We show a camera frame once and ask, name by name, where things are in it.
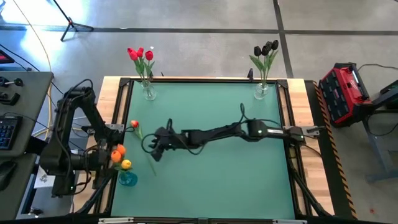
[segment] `wooden table frame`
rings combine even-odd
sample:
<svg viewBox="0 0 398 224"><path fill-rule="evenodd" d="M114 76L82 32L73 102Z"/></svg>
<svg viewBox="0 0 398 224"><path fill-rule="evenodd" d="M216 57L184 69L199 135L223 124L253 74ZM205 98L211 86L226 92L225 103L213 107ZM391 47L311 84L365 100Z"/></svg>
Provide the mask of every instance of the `wooden table frame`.
<svg viewBox="0 0 398 224"><path fill-rule="evenodd" d="M128 108L132 93L132 79L139 77L104 77L101 92L98 97L97 108L106 123L126 124ZM192 81L192 82L249 82L248 78L226 78L226 77L156 77L155 82L176 82L176 81ZM282 125L296 126L313 126L313 119L310 105L308 102L307 92L304 80L302 79L269 79L270 82L276 83L279 87L278 98ZM307 145L320 152L318 141L316 139L305 138ZM89 139L87 147L95 144L93 138ZM315 152L306 147L288 149L288 153L293 159L294 166L299 174L304 177L308 188L314 194L318 202L330 214L334 214L331 197L328 188L328 182L323 167L322 158ZM79 181L84 180L85 175L79 175ZM104 189L103 197L91 209L91 213L110 213L111 204L113 202L113 193L116 181L109 183ZM294 199L295 215L297 216L297 208L302 214L316 215L313 208L303 196L297 184L291 184L292 198ZM83 193L74 196L75 208L79 209L94 192L93 189L87 188Z"/></svg>

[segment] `black keyboard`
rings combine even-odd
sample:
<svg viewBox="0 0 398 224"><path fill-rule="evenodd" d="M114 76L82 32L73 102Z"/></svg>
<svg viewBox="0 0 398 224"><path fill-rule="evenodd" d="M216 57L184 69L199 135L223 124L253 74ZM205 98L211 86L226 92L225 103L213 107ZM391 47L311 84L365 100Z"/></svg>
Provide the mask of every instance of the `black keyboard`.
<svg viewBox="0 0 398 224"><path fill-rule="evenodd" d="M21 116L0 116L0 151L12 149L21 122Z"/></svg>

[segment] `gray floor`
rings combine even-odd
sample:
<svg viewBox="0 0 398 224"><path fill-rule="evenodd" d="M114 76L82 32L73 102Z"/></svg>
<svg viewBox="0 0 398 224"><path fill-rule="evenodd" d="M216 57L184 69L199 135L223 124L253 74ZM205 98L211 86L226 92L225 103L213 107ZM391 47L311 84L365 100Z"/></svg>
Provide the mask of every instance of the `gray floor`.
<svg viewBox="0 0 398 224"><path fill-rule="evenodd" d="M80 32L48 31L45 26L65 26L66 20L51 0L18 0L21 9L37 28L49 53L55 84L63 91L83 78L91 78L98 93L105 75L133 75L128 47L153 47L154 74L166 76L244 77L252 67L252 47L280 39L273 0L59 0L75 22L109 28L252 29L235 33L171 32ZM354 35L287 34L289 57L280 54L270 77L319 80L335 62L380 63L398 66L398 2L394 0L279 0L284 29L363 31ZM0 26L27 24L11 0L7 0ZM47 71L45 54L30 30L0 29L0 44L14 50ZM378 91L397 79L397 72L364 67L361 76L368 92ZM53 90L54 100L60 94ZM47 104L39 121L47 122ZM362 124L334 129L333 134L348 179L354 205L361 220L397 223L398 180L366 183L364 176L379 170Z"/></svg>

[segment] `tripod stand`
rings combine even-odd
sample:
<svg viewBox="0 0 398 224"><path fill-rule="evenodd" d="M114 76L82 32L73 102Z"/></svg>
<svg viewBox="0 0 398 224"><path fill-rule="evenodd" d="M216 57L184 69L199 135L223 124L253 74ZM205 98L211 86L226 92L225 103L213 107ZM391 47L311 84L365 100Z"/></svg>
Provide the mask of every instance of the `tripod stand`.
<svg viewBox="0 0 398 224"><path fill-rule="evenodd" d="M62 12L63 16L64 16L64 17L67 19L67 21L68 21L67 29L66 29L65 32L62 34L61 41L63 41L63 38L65 38L65 35L67 34L67 32L68 32L70 29L75 29L76 32L78 32L77 27L84 27L84 28L89 29L90 31L93 31L93 30L94 30L94 27L86 26L86 25L83 25L83 24L79 24L79 23L73 22L72 19L71 19L70 17L68 17L68 16L64 13L64 11L62 10L62 8L61 8L60 5L58 4L58 2L57 2L56 0L53 0L53 1L54 1L54 3L57 5L57 7L59 8L59 10Z"/></svg>

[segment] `green table surface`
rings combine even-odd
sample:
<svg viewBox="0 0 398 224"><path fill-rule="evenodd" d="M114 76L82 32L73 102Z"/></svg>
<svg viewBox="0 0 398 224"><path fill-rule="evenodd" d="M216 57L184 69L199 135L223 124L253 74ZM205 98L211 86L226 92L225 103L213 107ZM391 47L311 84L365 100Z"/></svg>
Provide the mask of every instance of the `green table surface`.
<svg viewBox="0 0 398 224"><path fill-rule="evenodd" d="M275 85L263 100L254 98L252 83L154 83L154 88L157 98L147 101L134 82L128 123L138 120L143 135L165 127L169 118L177 133L231 124L241 117L240 103L249 118L280 122ZM198 156L165 151L160 162L141 149L134 133L126 133L124 145L138 183L117 183L112 216L294 219L280 139L227 138L209 142Z"/></svg>

